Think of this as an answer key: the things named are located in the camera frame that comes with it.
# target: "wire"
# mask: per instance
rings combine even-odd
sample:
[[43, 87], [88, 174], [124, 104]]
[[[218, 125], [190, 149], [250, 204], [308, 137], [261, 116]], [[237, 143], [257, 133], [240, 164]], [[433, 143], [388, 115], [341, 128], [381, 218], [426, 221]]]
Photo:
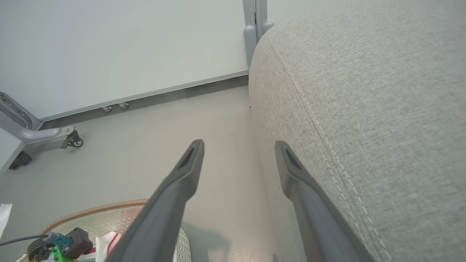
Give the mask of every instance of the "wire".
[[46, 234], [40, 234], [40, 235], [32, 235], [32, 236], [27, 236], [27, 237], [21, 237], [21, 238], [17, 238], [17, 239], [13, 239], [13, 240], [10, 240], [10, 241], [0, 243], [0, 246], [4, 246], [4, 245], [7, 245], [7, 244], [11, 244], [11, 243], [15, 243], [15, 242], [23, 241], [23, 240], [33, 239], [33, 238], [42, 238], [42, 237], [46, 237], [46, 236], [47, 236]]

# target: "gray fabric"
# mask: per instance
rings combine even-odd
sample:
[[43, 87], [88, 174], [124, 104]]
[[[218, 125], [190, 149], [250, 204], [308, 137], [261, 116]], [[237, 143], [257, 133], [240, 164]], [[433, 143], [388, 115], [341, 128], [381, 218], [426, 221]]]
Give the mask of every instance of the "gray fabric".
[[249, 93], [281, 261], [305, 256], [276, 140], [377, 261], [464, 261], [464, 11], [315, 13], [262, 37]]

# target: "seam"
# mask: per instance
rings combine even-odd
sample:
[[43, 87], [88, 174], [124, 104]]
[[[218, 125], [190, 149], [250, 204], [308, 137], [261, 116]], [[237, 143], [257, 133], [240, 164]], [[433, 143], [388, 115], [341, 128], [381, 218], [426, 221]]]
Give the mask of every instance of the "seam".
[[[361, 206], [362, 206], [362, 208], [363, 208], [363, 211], [364, 211], [364, 213], [365, 213], [365, 215], [366, 215], [366, 218], [368, 219], [369, 223], [372, 225], [372, 228], [374, 229], [374, 232], [375, 232], [375, 234], [376, 234], [376, 236], [377, 236], [377, 238], [378, 238], [380, 244], [382, 245], [382, 248], [383, 248], [384, 253], [385, 253], [386, 256], [388, 257], [388, 259], [389, 259], [390, 261], [392, 261], [392, 257], [390, 256], [390, 254], [389, 254], [388, 251], [386, 250], [385, 243], [383, 242], [382, 238], [380, 237], [379, 232], [376, 230], [375, 225], [374, 225], [372, 219], [369, 217], [369, 213], [367, 212], [367, 209], [366, 209], [366, 207], [364, 206], [364, 203], [363, 203], [363, 201], [362, 201], [362, 199], [361, 199], [361, 197], [360, 197], [358, 191], [355, 189], [354, 184], [353, 184], [353, 182], [351, 181], [350, 176], [348, 175], [348, 173], [347, 173], [346, 170], [344, 169], [343, 164], [341, 163], [339, 157], [337, 156], [335, 150], [333, 149], [332, 144], [330, 143], [329, 139], [328, 139], [327, 136], [325, 135], [325, 132], [323, 131], [323, 129], [322, 129], [322, 127], [321, 127], [319, 121], [317, 120], [317, 117], [315, 116], [314, 111], [312, 110], [312, 108], [311, 108], [311, 106], [309, 105], [309, 103], [308, 103], [306, 97], [304, 96], [304, 92], [301, 90], [301, 88], [299, 87], [298, 84], [295, 84], [295, 83], [294, 83], [291, 74], [286, 70], [286, 67], [285, 67], [285, 65], [283, 64], [283, 61], [278, 57], [276, 51], [274, 50], [272, 44], [270, 43], [270, 39], [269, 39], [268, 35], [267, 35], [267, 43], [268, 43], [270, 49], [272, 50], [273, 54], [276, 56], [276, 58], [278, 58], [278, 61], [279, 61], [280, 64], [282, 65], [283, 70], [285, 71], [285, 73], [287, 74], [287, 76], [290, 78], [290, 80], [292, 80], [291, 84], [292, 84], [294, 87], [296, 87], [296, 88], [301, 92], [302, 98], [304, 99], [304, 102], [306, 103], [306, 105], [308, 106], [309, 110], [311, 111], [311, 113], [312, 113], [312, 115], [313, 115], [313, 117], [314, 117], [314, 120], [315, 120], [315, 122], [317, 123], [317, 125], [319, 126], [319, 129], [320, 129], [321, 133], [323, 134], [323, 136], [324, 136], [324, 138], [325, 138], [327, 144], [329, 145], [329, 147], [330, 147], [332, 153], [335, 155], [336, 160], [338, 161], [338, 164], [340, 165], [340, 167], [341, 167], [342, 171], [344, 172], [346, 178], [347, 178], [348, 181], [350, 182], [351, 188], [353, 189], [354, 193], [356, 194], [356, 196], [357, 196], [357, 198], [358, 198], [358, 200], [359, 200], [359, 203], [361, 204]], [[314, 133], [312, 132], [312, 130], [311, 130], [311, 128], [310, 128], [310, 125], [309, 125], [308, 121], [306, 120], [306, 118], [305, 118], [305, 116], [304, 116], [304, 113], [303, 113], [301, 107], [299, 106], [299, 104], [298, 104], [298, 102], [297, 102], [297, 98], [296, 98], [296, 96], [295, 96], [294, 94], [293, 94], [293, 98], [296, 100], [296, 103], [297, 103], [297, 105], [298, 105], [298, 108], [299, 108], [299, 110], [301, 111], [301, 115], [302, 115], [304, 121], [306, 122], [306, 124], [307, 124], [309, 130], [311, 131], [311, 134], [312, 134], [312, 136], [313, 136], [313, 138], [314, 138], [314, 141], [317, 143], [317, 146], [318, 146], [318, 148], [319, 148], [319, 151], [320, 151], [322, 157], [323, 157], [324, 160], [325, 160], [325, 164], [326, 164], [327, 167], [329, 168], [329, 171], [330, 171], [330, 173], [331, 173], [331, 175], [332, 175], [332, 179], [335, 181], [336, 186], [337, 186], [338, 190], [340, 191], [341, 196], [343, 197], [343, 200], [344, 200], [346, 206], [348, 207], [348, 210], [349, 210], [349, 212], [350, 212], [350, 216], [353, 218], [353, 220], [354, 220], [354, 222], [355, 222], [355, 225], [356, 225], [357, 229], [359, 230], [360, 237], [361, 237], [361, 239], [363, 240], [363, 242], [364, 242], [366, 248], [368, 249], [367, 243], [366, 243], [366, 241], [365, 241], [365, 239], [363, 238], [363, 235], [362, 235], [362, 233], [361, 233], [362, 231], [361, 231], [361, 229], [359, 228], [359, 226], [358, 226], [358, 224], [357, 224], [357, 222], [356, 222], [356, 219], [355, 219], [353, 213], [351, 212], [351, 208], [350, 208], [350, 206], [348, 205], [348, 202], [346, 201], [346, 198], [345, 198], [345, 196], [343, 195], [343, 192], [342, 192], [341, 188], [339, 187], [338, 182], [337, 182], [337, 180], [335, 179], [335, 177], [334, 177], [334, 175], [333, 175], [333, 172], [332, 172], [332, 170], [331, 170], [331, 168], [330, 168], [330, 166], [329, 166], [329, 164], [328, 164], [328, 162], [327, 162], [327, 159], [325, 158], [325, 156], [324, 156], [324, 154], [323, 154], [323, 152], [322, 152], [322, 150], [321, 150], [321, 148], [320, 148], [320, 146], [319, 146], [319, 143], [317, 142], [317, 140], [316, 140], [316, 138], [315, 138], [315, 135], [314, 135]]]

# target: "floor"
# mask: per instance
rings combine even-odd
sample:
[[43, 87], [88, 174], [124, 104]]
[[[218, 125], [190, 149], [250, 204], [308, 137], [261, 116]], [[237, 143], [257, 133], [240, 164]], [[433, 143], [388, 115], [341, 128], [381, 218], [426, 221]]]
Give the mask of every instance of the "floor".
[[[188, 145], [206, 146], [196, 194], [182, 228], [193, 262], [274, 262], [276, 237], [255, 150], [247, 77], [134, 101], [129, 109], [59, 119], [81, 148], [31, 146], [33, 162], [0, 178], [0, 202], [13, 203], [2, 241], [36, 234], [53, 220], [113, 202], [149, 198]], [[28, 245], [0, 247], [13, 262]]]

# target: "white paper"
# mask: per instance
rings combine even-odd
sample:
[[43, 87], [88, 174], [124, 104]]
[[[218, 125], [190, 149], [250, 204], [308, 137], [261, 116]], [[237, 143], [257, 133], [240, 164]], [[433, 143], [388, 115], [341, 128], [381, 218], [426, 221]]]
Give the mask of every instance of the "white paper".
[[13, 204], [1, 204], [0, 205], [0, 238], [3, 234], [3, 230], [7, 226], [8, 218], [10, 218], [11, 207]]

